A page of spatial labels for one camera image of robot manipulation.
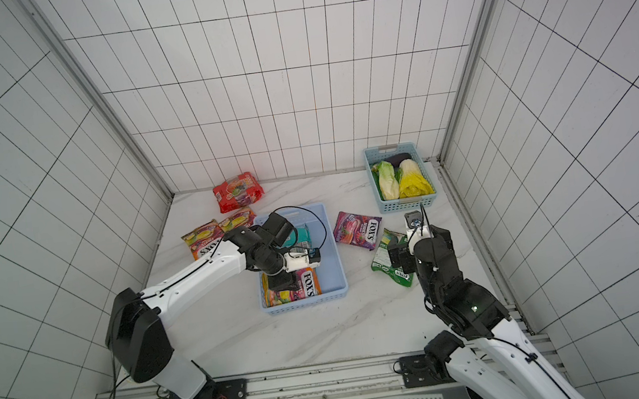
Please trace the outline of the light blue plastic basket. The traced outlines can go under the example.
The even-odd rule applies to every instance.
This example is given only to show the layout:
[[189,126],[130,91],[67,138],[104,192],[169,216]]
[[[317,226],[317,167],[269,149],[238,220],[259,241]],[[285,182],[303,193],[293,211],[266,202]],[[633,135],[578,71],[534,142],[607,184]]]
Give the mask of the light blue plastic basket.
[[314,269],[317,278],[314,286],[317,293],[310,298],[270,307],[263,295],[264,287],[261,287],[261,311],[275,315],[345,297],[349,289],[348,281],[339,257],[337,242],[332,236],[333,227],[329,224],[326,207],[322,203],[298,207],[283,206],[276,209],[276,213],[286,218],[297,229],[301,226],[307,227],[309,237],[312,238],[312,246],[319,248],[321,263]]

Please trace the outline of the small teal vegetable basket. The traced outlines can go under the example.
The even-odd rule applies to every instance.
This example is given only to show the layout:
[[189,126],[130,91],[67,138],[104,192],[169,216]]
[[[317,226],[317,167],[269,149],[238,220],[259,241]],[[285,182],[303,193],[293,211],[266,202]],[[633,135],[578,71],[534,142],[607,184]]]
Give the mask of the small teal vegetable basket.
[[381,213],[415,211],[436,200],[436,184],[412,142],[366,148],[362,157]]

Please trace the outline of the purple Fox's candy bag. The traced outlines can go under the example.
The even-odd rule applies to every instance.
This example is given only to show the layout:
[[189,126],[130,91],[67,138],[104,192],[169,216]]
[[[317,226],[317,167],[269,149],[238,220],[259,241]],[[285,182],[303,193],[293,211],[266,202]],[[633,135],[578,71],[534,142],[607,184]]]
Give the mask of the purple Fox's candy bag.
[[375,250],[379,242],[382,217],[339,212],[333,228],[337,243]]

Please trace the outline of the teal candy bag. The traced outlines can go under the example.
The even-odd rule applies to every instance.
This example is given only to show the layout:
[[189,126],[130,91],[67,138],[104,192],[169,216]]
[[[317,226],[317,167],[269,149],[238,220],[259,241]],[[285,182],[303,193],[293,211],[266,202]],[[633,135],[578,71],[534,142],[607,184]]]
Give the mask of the teal candy bag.
[[305,224],[295,227],[283,245],[283,248],[289,249],[291,253],[307,251],[311,247],[310,231]]

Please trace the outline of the pink yellow Fox's bag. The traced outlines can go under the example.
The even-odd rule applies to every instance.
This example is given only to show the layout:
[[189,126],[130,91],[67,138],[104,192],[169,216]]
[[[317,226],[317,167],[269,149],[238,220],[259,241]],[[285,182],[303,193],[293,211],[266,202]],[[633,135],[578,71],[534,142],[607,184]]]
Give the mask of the pink yellow Fox's bag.
[[272,289],[272,284],[276,284],[274,276],[262,275],[260,277],[264,307],[275,308],[322,294],[314,268],[298,270],[296,273],[290,274],[290,277],[292,281],[287,285],[280,285],[277,290]]

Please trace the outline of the green snack bag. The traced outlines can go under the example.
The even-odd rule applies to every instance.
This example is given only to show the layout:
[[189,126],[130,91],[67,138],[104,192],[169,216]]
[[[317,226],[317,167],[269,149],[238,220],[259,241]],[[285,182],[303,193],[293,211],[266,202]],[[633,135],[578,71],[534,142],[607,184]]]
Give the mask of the green snack bag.
[[378,243],[375,256],[373,256],[374,258],[371,262],[371,270],[387,275],[399,286],[411,288],[414,276],[412,274],[406,274],[401,267],[394,265],[389,251],[392,244],[405,245],[407,242],[406,235],[388,229],[384,229],[382,233],[381,241]]

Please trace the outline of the green cabbage toy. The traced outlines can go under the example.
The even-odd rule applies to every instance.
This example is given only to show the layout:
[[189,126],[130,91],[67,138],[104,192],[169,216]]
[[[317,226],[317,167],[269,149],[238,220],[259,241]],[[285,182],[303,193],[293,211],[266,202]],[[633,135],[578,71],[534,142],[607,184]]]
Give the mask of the green cabbage toy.
[[396,177],[395,167],[391,162],[379,161],[373,164],[372,172],[377,178],[379,195],[383,201],[396,200],[400,198],[400,185]]

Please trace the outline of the yellow cabbage toy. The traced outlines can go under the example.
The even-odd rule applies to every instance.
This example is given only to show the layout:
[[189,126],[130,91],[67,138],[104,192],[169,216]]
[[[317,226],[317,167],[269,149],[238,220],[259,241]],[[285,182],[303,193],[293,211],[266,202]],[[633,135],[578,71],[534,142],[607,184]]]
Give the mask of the yellow cabbage toy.
[[425,178],[419,164],[409,159],[398,168],[400,199],[435,194],[432,184]]

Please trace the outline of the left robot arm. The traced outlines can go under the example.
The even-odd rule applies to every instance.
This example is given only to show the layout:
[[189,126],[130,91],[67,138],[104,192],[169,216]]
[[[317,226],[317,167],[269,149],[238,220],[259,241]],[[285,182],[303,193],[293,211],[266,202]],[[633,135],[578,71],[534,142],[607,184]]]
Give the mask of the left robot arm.
[[113,301],[105,342],[131,380],[151,381],[177,399],[201,399],[214,382],[191,359],[176,351],[170,328],[186,312],[244,272],[258,272],[279,291],[294,288],[295,275],[316,268],[319,248],[297,249],[288,237],[299,231],[272,212],[262,225],[226,232],[209,253],[163,282],[143,291],[125,289]]

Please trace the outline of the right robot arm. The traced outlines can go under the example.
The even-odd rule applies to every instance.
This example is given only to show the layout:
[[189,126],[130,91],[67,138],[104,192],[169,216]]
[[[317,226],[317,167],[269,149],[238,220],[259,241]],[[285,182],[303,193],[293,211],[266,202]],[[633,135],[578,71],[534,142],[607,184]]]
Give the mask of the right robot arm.
[[532,344],[501,301],[462,273],[448,231],[429,225],[388,245],[416,275],[426,310],[447,328],[424,349],[421,375],[452,380],[472,399],[586,399]]

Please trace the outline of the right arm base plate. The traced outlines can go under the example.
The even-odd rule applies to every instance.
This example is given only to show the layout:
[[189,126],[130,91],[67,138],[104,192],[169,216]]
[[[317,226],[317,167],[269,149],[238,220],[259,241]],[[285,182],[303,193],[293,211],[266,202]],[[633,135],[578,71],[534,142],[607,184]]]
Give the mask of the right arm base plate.
[[452,383],[446,362],[433,354],[400,357],[394,365],[394,372],[403,378],[404,387],[424,388]]

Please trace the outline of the orange Fox's candy bag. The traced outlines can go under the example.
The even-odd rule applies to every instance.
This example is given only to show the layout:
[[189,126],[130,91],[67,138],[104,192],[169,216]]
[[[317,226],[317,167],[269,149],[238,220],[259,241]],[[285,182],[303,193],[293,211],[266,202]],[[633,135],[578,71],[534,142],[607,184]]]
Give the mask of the orange Fox's candy bag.
[[251,227],[255,220],[256,214],[249,207],[238,209],[237,212],[223,219],[219,223],[219,228],[227,233],[239,227]]

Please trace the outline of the dark eggplant toy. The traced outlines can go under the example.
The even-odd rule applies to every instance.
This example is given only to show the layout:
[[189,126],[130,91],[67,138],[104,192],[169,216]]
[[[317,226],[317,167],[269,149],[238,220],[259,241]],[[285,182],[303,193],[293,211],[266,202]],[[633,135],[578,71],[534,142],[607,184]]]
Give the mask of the dark eggplant toy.
[[413,159],[410,153],[401,152],[400,154],[394,154],[393,156],[385,158],[385,162],[391,164],[393,168],[399,168],[402,162],[409,159]]

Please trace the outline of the red candy bag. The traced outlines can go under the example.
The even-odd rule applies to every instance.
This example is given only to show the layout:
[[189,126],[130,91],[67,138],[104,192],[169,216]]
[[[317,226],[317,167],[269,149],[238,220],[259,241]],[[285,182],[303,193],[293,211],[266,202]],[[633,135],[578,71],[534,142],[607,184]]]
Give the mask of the red candy bag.
[[215,186],[212,191],[221,213],[229,213],[250,206],[264,196],[264,188],[250,172],[227,179],[219,186]]

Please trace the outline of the pink green Fox's bag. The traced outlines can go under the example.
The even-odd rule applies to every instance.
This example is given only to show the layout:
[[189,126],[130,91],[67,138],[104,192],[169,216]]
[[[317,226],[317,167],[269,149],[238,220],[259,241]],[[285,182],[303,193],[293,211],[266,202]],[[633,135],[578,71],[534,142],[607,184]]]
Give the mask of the pink green Fox's bag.
[[209,254],[223,236],[224,230],[222,230],[220,223],[214,219],[207,222],[207,224],[195,228],[190,233],[184,235],[182,239],[190,249],[193,258],[199,260],[206,254]]

